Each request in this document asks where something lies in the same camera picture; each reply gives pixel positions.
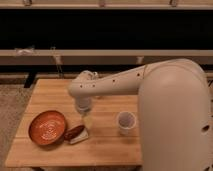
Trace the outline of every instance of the small cup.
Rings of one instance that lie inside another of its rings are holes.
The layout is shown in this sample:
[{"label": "small cup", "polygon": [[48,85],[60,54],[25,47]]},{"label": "small cup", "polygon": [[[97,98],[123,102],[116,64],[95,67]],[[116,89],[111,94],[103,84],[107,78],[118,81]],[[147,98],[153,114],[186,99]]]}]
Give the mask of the small cup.
[{"label": "small cup", "polygon": [[122,135],[128,135],[136,125],[136,117],[131,112],[120,112],[117,116],[119,132]]}]

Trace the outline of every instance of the floor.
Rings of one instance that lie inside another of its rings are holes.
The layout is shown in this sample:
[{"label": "floor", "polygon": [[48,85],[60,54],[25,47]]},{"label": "floor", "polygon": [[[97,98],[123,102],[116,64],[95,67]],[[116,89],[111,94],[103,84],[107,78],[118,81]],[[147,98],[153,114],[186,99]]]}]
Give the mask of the floor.
[{"label": "floor", "polygon": [[[31,168],[5,168],[4,161],[34,84],[24,88],[26,75],[0,75],[0,171],[32,171]],[[44,168],[45,171],[133,171],[135,167]]]}]

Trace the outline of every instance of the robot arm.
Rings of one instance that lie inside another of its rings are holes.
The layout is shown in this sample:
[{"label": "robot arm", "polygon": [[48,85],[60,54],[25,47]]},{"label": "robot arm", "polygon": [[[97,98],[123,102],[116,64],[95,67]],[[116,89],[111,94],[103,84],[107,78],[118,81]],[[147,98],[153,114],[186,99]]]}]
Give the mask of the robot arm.
[{"label": "robot arm", "polygon": [[211,170],[210,93],[197,64],[171,60],[92,77],[82,72],[69,85],[79,113],[92,96],[138,94],[144,171]]}]

